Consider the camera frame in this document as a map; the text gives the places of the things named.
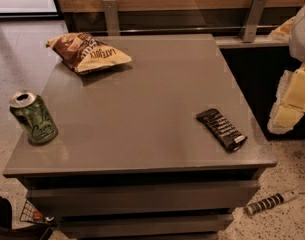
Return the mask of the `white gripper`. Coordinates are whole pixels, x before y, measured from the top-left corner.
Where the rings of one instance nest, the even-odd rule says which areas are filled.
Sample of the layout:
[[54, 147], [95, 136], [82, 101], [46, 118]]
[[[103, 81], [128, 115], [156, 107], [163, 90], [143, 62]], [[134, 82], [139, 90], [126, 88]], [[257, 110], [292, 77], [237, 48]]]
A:
[[[305, 63], [305, 4], [282, 25], [268, 35], [270, 40], [288, 42], [290, 55]], [[294, 72], [285, 70], [281, 76], [269, 121], [268, 130], [273, 134], [285, 134], [305, 115], [305, 65]]]

